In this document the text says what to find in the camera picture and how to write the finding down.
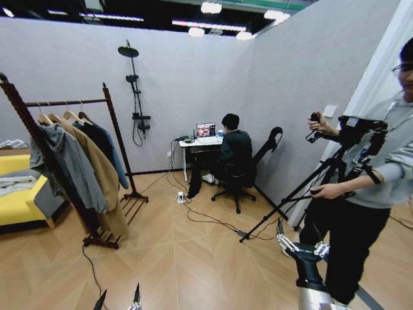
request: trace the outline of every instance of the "yellow couch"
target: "yellow couch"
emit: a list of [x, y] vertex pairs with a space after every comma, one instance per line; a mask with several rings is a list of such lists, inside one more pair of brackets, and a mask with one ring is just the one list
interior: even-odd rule
[[[30, 155], [0, 156], [0, 175], [29, 168]], [[36, 195], [47, 181], [42, 175], [33, 188], [0, 196], [0, 225], [45, 220], [53, 229], [52, 217], [46, 217], [35, 204]]]

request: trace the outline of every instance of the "clothing rack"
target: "clothing rack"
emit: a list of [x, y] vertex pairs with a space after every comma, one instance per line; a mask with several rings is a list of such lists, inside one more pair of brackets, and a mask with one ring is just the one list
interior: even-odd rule
[[88, 246], [89, 244], [100, 245], [103, 247], [110, 247], [113, 249], [118, 249], [119, 244], [118, 241], [120, 236], [114, 241], [109, 241], [112, 234], [110, 234], [106, 239], [103, 239], [103, 235], [105, 232], [101, 234], [98, 233], [97, 229], [97, 217], [93, 212], [86, 209], [82, 199], [78, 196], [77, 191], [73, 188], [70, 182], [66, 179], [62, 168], [59, 166], [54, 153], [50, 149], [46, 138], [41, 133], [39, 127], [37, 126], [36, 122], [34, 121], [32, 115], [29, 113], [29, 107], [52, 107], [52, 106], [59, 106], [59, 105], [80, 105], [86, 103], [102, 103], [106, 102], [110, 114], [110, 118], [112, 119], [112, 123], [115, 129], [116, 138], [119, 143], [119, 148], [121, 149], [123, 161], [125, 163], [126, 172], [129, 177], [130, 186], [132, 188], [132, 192], [130, 194], [125, 194], [121, 201], [127, 200], [123, 209], [126, 205], [130, 202], [130, 200], [135, 199], [136, 201], [132, 204], [132, 207], [136, 204], [138, 200], [141, 200], [140, 205], [136, 209], [135, 213], [133, 213], [132, 217], [129, 219], [128, 224], [132, 221], [140, 207], [144, 202], [149, 202], [149, 198], [147, 196], [143, 196], [136, 191], [136, 186], [134, 179], [132, 177], [132, 172], [130, 170], [128, 156], [126, 155], [125, 145], [123, 144], [123, 139], [121, 135], [121, 131], [119, 130], [119, 124], [117, 122], [116, 113], [114, 110], [114, 106], [112, 103], [112, 99], [110, 97], [109, 90], [107, 89], [105, 83], [103, 83], [103, 94], [105, 96], [104, 99], [88, 99], [88, 100], [74, 100], [74, 101], [45, 101], [45, 102], [28, 102], [25, 103], [20, 94], [18, 93], [17, 89], [15, 88], [14, 84], [9, 83], [7, 77], [0, 72], [0, 86], [5, 92], [7, 98], [11, 102], [12, 106], [14, 107], [15, 111], [19, 115], [21, 121], [24, 123], [25, 127], [29, 131], [31, 137], [39, 147], [39, 150], [42, 152], [44, 157], [44, 162], [50, 171], [53, 172], [56, 180], [59, 182], [60, 186], [65, 190], [67, 198], [72, 202], [73, 206], [78, 211], [81, 219], [85, 223], [87, 229], [90, 232], [89, 237], [83, 239], [84, 246]]

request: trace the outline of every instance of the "brown coat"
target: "brown coat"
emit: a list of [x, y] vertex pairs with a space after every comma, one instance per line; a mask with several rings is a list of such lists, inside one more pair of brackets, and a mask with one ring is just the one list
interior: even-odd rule
[[85, 133], [73, 127], [67, 119], [63, 118], [61, 125], [79, 142], [95, 170], [96, 180], [108, 205], [107, 213], [97, 213], [101, 227], [105, 230], [111, 230], [114, 235], [126, 235], [128, 227], [121, 212], [118, 197], [119, 178], [114, 166], [99, 147]]

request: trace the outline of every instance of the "hanger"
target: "hanger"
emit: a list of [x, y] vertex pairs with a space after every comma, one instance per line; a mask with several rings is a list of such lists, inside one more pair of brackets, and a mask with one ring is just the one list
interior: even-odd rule
[[48, 115], [48, 117], [50, 118], [51, 121], [53, 121], [54, 123], [59, 123], [60, 124], [60, 117], [57, 116], [56, 114], [50, 113]]
[[80, 124], [83, 125], [85, 122], [82, 121], [80, 118], [78, 118], [78, 117], [76, 116], [76, 114], [74, 114], [73, 112], [70, 112], [67, 102], [65, 102], [65, 103], [66, 103], [66, 112], [63, 113], [63, 118], [65, 118], [65, 119], [72, 118], [72, 119], [74, 119], [75, 121], [78, 121]]
[[80, 118], [80, 119], [83, 119], [83, 118], [84, 118], [84, 119], [87, 120], [89, 123], [93, 124], [93, 121], [88, 117], [88, 114], [86, 114], [86, 113], [84, 113], [84, 112], [82, 111], [83, 102], [80, 101], [80, 100], [79, 100], [79, 102], [81, 103], [80, 111], [79, 111], [79, 118]]
[[39, 107], [39, 110], [40, 110], [40, 114], [39, 114], [39, 116], [37, 117], [37, 121], [38, 121], [40, 124], [53, 125], [53, 122], [52, 122], [46, 115], [44, 115], [44, 114], [41, 112], [40, 103], [37, 102], [37, 106]]

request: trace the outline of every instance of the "gray hoodie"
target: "gray hoodie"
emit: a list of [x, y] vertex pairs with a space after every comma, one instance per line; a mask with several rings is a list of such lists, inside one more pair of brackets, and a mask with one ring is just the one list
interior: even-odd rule
[[[85, 207], [99, 213], [107, 210], [106, 200], [96, 180], [94, 170], [77, 140], [60, 125], [38, 125], [46, 136], [56, 160], [69, 182], [75, 187]], [[43, 154], [32, 140], [30, 143], [30, 168], [42, 172], [50, 181], [54, 194], [58, 193], [57, 182], [43, 161]]]
[[[402, 94], [383, 101], [367, 112], [364, 118], [386, 121], [389, 130], [379, 154], [370, 165], [384, 178], [379, 185], [358, 189], [348, 201], [375, 209], [388, 209], [408, 200], [413, 193], [413, 103], [407, 103]], [[343, 160], [347, 173], [354, 166], [352, 160], [369, 145], [370, 136], [350, 149]]]

